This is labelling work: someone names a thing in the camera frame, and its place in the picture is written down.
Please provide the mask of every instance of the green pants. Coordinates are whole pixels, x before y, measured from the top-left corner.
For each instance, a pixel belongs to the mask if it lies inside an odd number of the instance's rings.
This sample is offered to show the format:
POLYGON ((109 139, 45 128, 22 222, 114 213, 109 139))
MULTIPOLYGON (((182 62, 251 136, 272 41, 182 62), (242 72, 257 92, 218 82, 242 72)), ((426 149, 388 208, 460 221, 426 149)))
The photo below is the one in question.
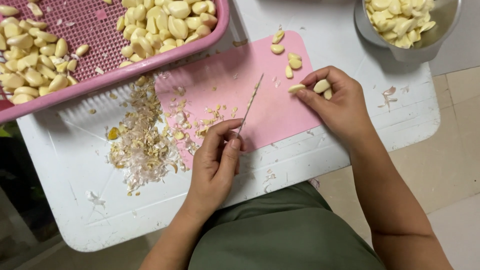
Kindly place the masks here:
POLYGON ((217 211, 190 270, 384 270, 375 252, 303 182, 217 211))

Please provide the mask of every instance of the white table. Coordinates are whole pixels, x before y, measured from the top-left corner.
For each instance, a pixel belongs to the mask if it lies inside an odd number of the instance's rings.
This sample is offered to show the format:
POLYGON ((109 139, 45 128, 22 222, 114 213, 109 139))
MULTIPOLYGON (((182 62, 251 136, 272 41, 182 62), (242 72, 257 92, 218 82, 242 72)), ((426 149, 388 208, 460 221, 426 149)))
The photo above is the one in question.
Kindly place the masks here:
MULTIPOLYGON (((230 48, 233 39, 255 41, 271 35, 282 24, 284 30, 301 34, 314 69, 335 65, 363 85, 369 114, 388 150, 430 137, 440 124, 440 113, 428 64, 398 63, 389 51, 361 41, 353 4, 354 0, 236 0, 229 30, 210 53, 230 48), (391 86, 398 89, 393 95, 398 102, 389 112, 378 106, 384 102, 381 93, 391 86)), ((96 251, 166 227, 190 185, 191 171, 169 173, 165 183, 150 183, 139 190, 140 196, 126 196, 121 170, 105 163, 109 144, 104 127, 118 125, 127 110, 119 106, 128 96, 127 84, 18 120, 60 232, 79 251, 96 251), (119 99, 111 100, 110 92, 119 99), (87 113, 91 108, 96 108, 95 115, 87 113), (98 193, 105 208, 87 201, 87 190, 98 193)), ((235 179, 224 206, 348 165, 346 151, 320 126, 242 157, 243 174, 235 179), (264 183, 269 169, 276 178, 264 183)))

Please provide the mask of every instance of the person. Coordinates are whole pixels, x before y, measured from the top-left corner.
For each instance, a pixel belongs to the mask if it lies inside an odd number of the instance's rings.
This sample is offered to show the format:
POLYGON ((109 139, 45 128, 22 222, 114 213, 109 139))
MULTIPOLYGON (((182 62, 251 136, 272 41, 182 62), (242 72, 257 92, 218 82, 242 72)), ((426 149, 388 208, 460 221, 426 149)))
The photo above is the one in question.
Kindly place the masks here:
POLYGON ((453 269, 377 135, 361 85, 331 66, 301 83, 322 79, 332 85, 330 101, 307 89, 297 96, 348 149, 374 250, 308 182, 216 211, 230 193, 245 149, 232 131, 241 125, 235 119, 208 130, 194 156, 185 202, 140 270, 453 269))

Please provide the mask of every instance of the fingernail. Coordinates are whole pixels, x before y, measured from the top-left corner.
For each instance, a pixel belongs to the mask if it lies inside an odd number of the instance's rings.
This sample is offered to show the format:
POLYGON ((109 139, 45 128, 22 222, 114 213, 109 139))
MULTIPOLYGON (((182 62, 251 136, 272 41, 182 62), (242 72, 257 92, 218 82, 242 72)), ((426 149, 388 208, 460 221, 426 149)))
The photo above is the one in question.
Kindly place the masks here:
POLYGON ((297 96, 298 96, 299 98, 304 98, 304 97, 307 96, 307 91, 305 91, 305 90, 302 89, 302 90, 300 90, 300 91, 297 92, 297 96))
POLYGON ((232 146, 233 149, 238 150, 240 149, 240 140, 233 139, 230 145, 232 146))

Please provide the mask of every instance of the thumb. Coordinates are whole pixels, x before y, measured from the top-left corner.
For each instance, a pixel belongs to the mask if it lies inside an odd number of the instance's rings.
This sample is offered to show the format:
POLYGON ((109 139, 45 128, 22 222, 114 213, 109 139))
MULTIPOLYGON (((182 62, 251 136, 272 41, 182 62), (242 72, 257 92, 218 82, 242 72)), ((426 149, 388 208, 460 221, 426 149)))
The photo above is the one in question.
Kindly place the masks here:
POLYGON ((328 100, 311 90, 302 89, 297 92, 297 97, 314 109, 322 118, 325 116, 330 106, 330 102, 328 100))
POLYGON ((235 168, 239 159, 241 142, 239 139, 230 140, 223 149, 220 166, 215 177, 220 181, 231 181, 235 176, 235 168))

